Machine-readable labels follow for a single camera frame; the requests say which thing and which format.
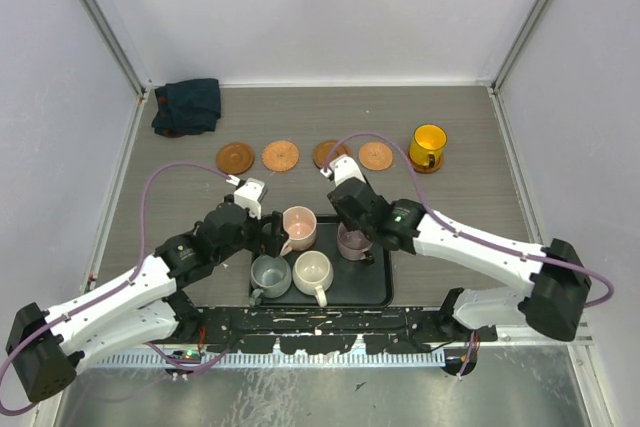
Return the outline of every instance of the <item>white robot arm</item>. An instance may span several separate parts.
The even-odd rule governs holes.
[[[356,161],[346,155],[321,173],[335,183],[328,197],[347,229],[361,230],[388,250],[446,259],[505,285],[484,291],[452,289],[441,308],[442,327],[450,335],[488,325],[528,323],[558,340],[575,337],[591,286],[589,278],[529,258],[553,257],[582,265],[570,244],[557,239],[550,247],[518,242],[460,224],[437,211],[431,215],[417,202],[388,203],[375,194]],[[489,248],[460,232],[522,255],[518,258]]]
[[[201,325],[201,314],[184,287],[209,276],[216,265],[240,250],[280,255],[289,236],[281,213],[262,216],[264,183],[237,177],[228,182],[236,186],[233,195],[192,230],[171,237],[147,256],[137,275],[131,269],[46,311],[35,303],[18,311],[8,354],[43,325],[51,325],[13,362],[29,400],[55,395],[88,366],[117,351],[168,337],[187,341]],[[54,322],[61,317],[66,320]]]

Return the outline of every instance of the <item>pink mug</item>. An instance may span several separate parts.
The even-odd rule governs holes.
[[[364,260],[367,264],[372,264],[373,256],[370,252],[372,245],[373,242],[359,230],[349,232],[343,223],[338,226],[338,250],[345,259]]]
[[[315,214],[306,207],[298,205],[285,210],[282,224],[289,234],[289,240],[280,255],[286,255],[292,250],[305,251],[316,241],[318,221]]]

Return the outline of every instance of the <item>coaster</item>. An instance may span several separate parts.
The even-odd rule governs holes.
[[[440,158],[438,159],[438,162],[436,162],[436,165],[434,165],[431,168],[416,164],[411,158],[411,156],[409,156],[409,160],[411,161],[413,170],[415,170],[419,174],[433,174],[434,172],[437,172],[438,170],[440,170],[440,167],[442,167],[442,164],[444,163],[444,154],[440,154]]]
[[[391,167],[393,152],[382,142],[369,142],[360,148],[360,163],[369,170],[385,170]]]
[[[316,145],[316,148],[313,149],[313,163],[316,164],[316,167],[321,169],[324,166],[324,161],[333,149],[333,146],[336,145],[337,140],[325,140],[324,142],[320,142]],[[347,154],[349,157],[352,157],[351,149],[348,145],[342,144],[338,149],[334,152],[334,154],[329,159],[329,162],[337,159],[341,155]]]
[[[267,145],[262,152],[262,163],[269,170],[285,172],[298,163],[300,152],[288,140],[277,140]]]
[[[216,165],[225,174],[240,175],[251,168],[256,156],[253,149],[242,142],[225,145],[216,155]]]

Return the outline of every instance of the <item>white cable tray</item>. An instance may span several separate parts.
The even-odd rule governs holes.
[[[207,354],[207,362],[215,354]],[[217,369],[254,369],[254,368],[357,368],[357,367],[443,367],[444,350],[438,349],[429,354],[377,354],[367,355],[364,350],[353,349],[339,354],[308,355],[298,352],[287,355],[274,350],[272,354],[227,354],[215,366]],[[121,354],[112,355],[93,366],[93,368],[172,368],[151,349],[130,349]]]

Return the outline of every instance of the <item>mauve mug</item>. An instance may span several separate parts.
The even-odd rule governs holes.
[[[371,246],[373,242],[367,239],[359,230],[349,232],[344,224],[338,226],[338,250],[340,254],[347,260],[359,261],[364,260],[371,264],[373,257],[371,256]]]

